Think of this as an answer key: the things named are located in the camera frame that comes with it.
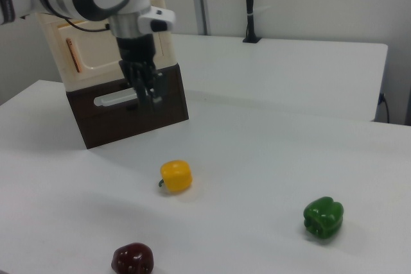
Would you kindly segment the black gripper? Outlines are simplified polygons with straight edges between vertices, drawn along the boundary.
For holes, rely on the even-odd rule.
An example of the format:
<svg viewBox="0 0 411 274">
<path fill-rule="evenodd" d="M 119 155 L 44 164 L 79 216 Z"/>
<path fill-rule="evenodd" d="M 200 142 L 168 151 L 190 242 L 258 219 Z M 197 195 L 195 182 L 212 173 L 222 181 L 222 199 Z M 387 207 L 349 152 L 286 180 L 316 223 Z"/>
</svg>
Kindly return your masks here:
<svg viewBox="0 0 411 274">
<path fill-rule="evenodd" d="M 152 108 L 160 110 L 162 98 L 168 91 L 168 79 L 165 74 L 156 71 L 153 60 L 156 53 L 153 35 L 143 35 L 134 39 L 117 38 L 116 42 L 121 56 L 120 68 L 128 84 L 135 89 L 139 103 L 142 106 L 149 106 L 152 102 Z"/>
</svg>

